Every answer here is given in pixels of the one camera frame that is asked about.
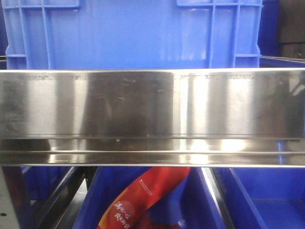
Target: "blue plastic crate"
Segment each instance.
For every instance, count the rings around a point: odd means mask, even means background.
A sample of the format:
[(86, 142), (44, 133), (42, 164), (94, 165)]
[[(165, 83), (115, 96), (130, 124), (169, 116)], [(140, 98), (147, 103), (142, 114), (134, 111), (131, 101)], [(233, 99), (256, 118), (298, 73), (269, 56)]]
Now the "blue plastic crate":
[(236, 229), (305, 228), (305, 169), (221, 168), (217, 172)]
[[(108, 206), (148, 169), (98, 168), (73, 229), (96, 229)], [(200, 168), (192, 168), (188, 178), (147, 213), (155, 223), (176, 224), (188, 229), (225, 229)]]
[(279, 0), (263, 0), (263, 10), (258, 36), (258, 46), (265, 56), (278, 56), (280, 45), (277, 42), (277, 20)]
[[(5, 50), (7, 46), (8, 46), (8, 41), (6, 37), (3, 11), (0, 1), (0, 56), (5, 55)], [(6, 69), (6, 63), (0, 62), (0, 69)]]
[(46, 200), (70, 167), (21, 167), (31, 200)]
[(9, 69), (258, 67), (262, 0), (2, 0)]

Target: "metal bar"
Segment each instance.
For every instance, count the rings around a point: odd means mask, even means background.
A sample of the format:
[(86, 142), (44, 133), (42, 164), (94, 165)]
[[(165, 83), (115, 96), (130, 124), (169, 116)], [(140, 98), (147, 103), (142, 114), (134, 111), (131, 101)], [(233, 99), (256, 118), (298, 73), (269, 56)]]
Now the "metal bar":
[(49, 150), (34, 140), (13, 145), (17, 149), (1, 149), (0, 164), (305, 167), (305, 139), (50, 140)]
[(305, 69), (0, 71), (0, 165), (304, 167)]
[(222, 219), (224, 220), (225, 227), (227, 229), (235, 229), (231, 216), (230, 216), (230, 213), (224, 202), (224, 198), (222, 196), (221, 190), (218, 187), (218, 184), (216, 182), (212, 169), (211, 168), (202, 168), (202, 172), (203, 172), (204, 179), (208, 185), (209, 191), (214, 200), (214, 203), (218, 209), (219, 215), (222, 216)]
[(260, 58), (260, 65), (262, 67), (279, 67), (279, 68), (304, 68), (304, 59), (294, 59), (285, 57), (270, 57), (262, 56)]
[(35, 228), (30, 199), (20, 167), (0, 168), (0, 228)]
[(36, 208), (39, 229), (55, 228), (84, 180), (81, 168), (71, 167), (51, 196)]

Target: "metal frame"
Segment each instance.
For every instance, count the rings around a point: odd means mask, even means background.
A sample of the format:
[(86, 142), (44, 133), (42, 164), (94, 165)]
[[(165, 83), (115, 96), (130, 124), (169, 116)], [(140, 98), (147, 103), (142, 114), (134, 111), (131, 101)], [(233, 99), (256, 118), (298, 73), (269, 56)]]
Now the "metal frame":
[(305, 167), (305, 69), (0, 71), (0, 165)]

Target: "stainless steel rail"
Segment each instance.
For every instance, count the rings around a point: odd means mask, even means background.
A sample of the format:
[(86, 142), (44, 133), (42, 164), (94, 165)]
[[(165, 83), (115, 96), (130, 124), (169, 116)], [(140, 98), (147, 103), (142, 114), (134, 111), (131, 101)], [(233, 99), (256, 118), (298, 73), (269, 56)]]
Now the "stainless steel rail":
[(305, 69), (0, 71), (0, 165), (305, 166)]

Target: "red food package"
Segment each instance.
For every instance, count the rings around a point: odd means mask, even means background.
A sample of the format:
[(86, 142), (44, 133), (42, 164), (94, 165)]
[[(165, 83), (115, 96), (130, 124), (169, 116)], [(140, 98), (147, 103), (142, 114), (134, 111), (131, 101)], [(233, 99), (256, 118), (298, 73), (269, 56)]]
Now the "red food package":
[(132, 229), (180, 229), (180, 226), (175, 224), (154, 223), (151, 221), (150, 215), (144, 214)]
[(97, 229), (131, 229), (153, 204), (176, 188), (189, 171), (189, 167), (149, 169), (113, 201)]

